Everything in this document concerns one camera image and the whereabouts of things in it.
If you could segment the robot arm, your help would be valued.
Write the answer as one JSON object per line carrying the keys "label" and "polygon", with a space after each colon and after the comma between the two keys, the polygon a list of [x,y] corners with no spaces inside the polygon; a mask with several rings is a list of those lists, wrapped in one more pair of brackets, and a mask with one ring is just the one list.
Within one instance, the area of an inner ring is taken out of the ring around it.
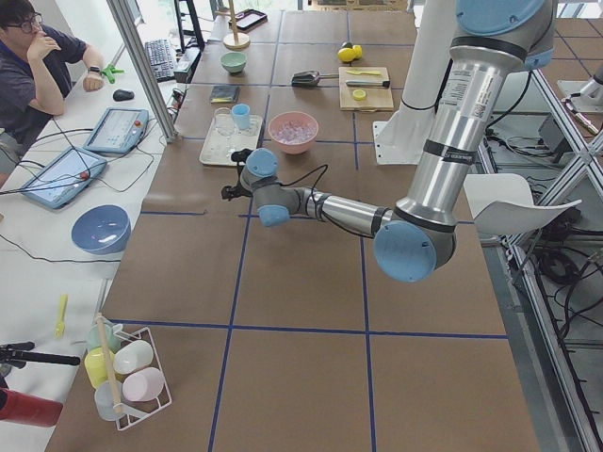
{"label": "robot arm", "polygon": [[547,64],[553,1],[430,1],[426,4],[403,102],[431,114],[408,194],[392,208],[291,187],[268,149],[240,151],[237,182],[225,200],[253,199],[263,225],[302,214],[373,240],[381,270],[414,283],[444,265],[456,248],[453,208],[474,163],[507,76]]}

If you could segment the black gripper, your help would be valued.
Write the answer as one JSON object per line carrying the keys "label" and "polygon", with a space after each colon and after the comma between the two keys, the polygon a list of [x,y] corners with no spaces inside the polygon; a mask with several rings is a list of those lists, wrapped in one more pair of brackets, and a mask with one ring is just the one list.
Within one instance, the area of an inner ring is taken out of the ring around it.
{"label": "black gripper", "polygon": [[224,186],[221,189],[221,197],[228,202],[241,197],[249,198],[250,191],[240,183],[237,183],[235,186]]}

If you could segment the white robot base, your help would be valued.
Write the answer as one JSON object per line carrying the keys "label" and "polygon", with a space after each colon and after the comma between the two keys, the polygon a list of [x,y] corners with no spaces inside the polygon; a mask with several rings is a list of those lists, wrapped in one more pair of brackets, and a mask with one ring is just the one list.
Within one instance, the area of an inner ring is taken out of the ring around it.
{"label": "white robot base", "polygon": [[373,123],[378,164],[418,163],[445,84],[456,27],[453,1],[425,3],[399,109],[388,121]]}

